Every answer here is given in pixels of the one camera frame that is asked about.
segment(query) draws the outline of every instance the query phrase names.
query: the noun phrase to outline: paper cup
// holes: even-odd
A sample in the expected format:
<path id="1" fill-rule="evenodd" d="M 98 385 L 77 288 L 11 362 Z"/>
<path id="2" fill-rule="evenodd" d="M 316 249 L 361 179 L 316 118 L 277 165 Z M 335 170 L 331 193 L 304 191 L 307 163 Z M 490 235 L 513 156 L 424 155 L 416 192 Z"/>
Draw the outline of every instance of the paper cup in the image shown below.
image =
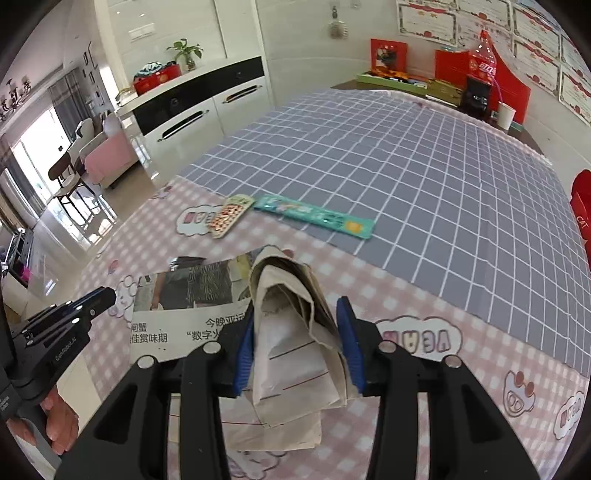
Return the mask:
<path id="1" fill-rule="evenodd" d="M 513 117 L 515 116 L 515 109 L 510 107 L 506 103 L 499 102 L 499 109 L 496 115 L 496 124 L 503 130 L 509 130 L 513 123 Z"/>

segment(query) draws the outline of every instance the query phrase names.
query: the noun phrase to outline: newspaper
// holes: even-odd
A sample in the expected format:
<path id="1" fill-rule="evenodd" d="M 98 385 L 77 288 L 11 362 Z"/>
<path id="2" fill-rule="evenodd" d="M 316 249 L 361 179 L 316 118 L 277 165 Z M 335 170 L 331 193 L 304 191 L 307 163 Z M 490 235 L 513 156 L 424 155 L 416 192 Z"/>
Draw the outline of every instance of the newspaper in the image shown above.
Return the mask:
<path id="1" fill-rule="evenodd" d="M 255 359 L 247 389 L 220 399 L 226 446 L 296 450 L 320 444 L 320 410 L 351 388 L 330 309 L 310 267 L 265 247 L 139 282 L 131 361 L 181 358 L 255 305 Z"/>

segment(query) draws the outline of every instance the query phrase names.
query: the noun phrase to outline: cabinet handle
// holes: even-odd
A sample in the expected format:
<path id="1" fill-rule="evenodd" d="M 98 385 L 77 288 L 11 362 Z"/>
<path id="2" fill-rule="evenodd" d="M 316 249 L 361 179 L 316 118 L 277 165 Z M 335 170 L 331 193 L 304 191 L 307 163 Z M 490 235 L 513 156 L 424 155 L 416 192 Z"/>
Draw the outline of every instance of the cabinet handle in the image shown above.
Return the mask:
<path id="1" fill-rule="evenodd" d="M 262 85 L 253 85 L 252 87 L 240 90 L 240 92 L 236 92 L 227 96 L 222 103 L 232 103 L 234 100 L 238 100 L 239 98 L 245 97 L 246 95 L 250 95 L 251 93 L 256 92 L 259 88 L 262 88 Z"/>
<path id="2" fill-rule="evenodd" d="M 207 115 L 209 113 L 209 110 L 199 110 L 197 113 L 194 113 L 193 115 L 188 116 L 185 120 L 177 123 L 174 127 L 169 128 L 168 130 L 164 131 L 162 133 L 162 138 L 159 138 L 158 142 L 161 142 L 162 140 L 166 140 L 167 138 L 172 137 L 174 134 L 180 132 L 182 129 L 187 128 L 189 125 L 195 123 L 197 120 L 203 118 L 205 115 Z"/>

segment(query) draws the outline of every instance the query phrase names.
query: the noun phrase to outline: hanging brush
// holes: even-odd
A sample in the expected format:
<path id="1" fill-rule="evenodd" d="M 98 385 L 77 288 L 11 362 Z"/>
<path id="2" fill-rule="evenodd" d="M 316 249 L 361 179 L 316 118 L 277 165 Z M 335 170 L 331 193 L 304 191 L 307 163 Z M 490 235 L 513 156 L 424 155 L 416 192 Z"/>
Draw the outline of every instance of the hanging brush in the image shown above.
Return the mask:
<path id="1" fill-rule="evenodd" d="M 336 11 L 336 5 L 332 9 L 333 21 L 329 23 L 330 38 L 346 38 L 349 35 L 347 24 L 339 20 L 339 13 Z"/>

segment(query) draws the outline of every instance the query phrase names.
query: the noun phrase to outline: pink checkered tablecloth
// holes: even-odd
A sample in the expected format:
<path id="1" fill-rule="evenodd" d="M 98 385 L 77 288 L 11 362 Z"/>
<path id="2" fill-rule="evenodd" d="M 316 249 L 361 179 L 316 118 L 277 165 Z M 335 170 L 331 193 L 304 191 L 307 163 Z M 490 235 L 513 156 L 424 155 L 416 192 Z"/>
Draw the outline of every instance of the pink checkered tablecloth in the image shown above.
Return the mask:
<path id="1" fill-rule="evenodd" d="M 91 341 L 83 353 L 101 399 L 129 368 L 126 319 L 131 318 L 133 306 L 125 299 L 135 293 L 140 275 L 168 270 L 169 261 L 179 255 L 218 261 L 273 244 L 292 249 L 298 260 L 314 268 L 332 308 L 347 295 L 359 318 L 378 322 L 385 338 L 395 339 L 414 354 L 439 360 L 457 353 L 508 419 L 541 478 L 553 476 L 579 419 L 577 406 L 582 408 L 587 378 L 479 318 L 272 216 L 249 211 L 217 241 L 200 232 L 178 232 L 177 219 L 186 209 L 221 203 L 219 196 L 177 177 L 147 200 L 84 270 L 74 297 L 98 286 L 113 287 L 119 296 L 118 307 L 93 322 Z M 426 397 L 419 406 L 418 474 L 426 479 Z M 252 480 L 365 478 L 377 414 L 376 399 L 354 400 L 346 408 L 324 411 L 320 446 L 286 453 L 231 452 L 232 474 Z M 171 478 L 178 478 L 174 443 L 169 447 L 169 471 Z"/>

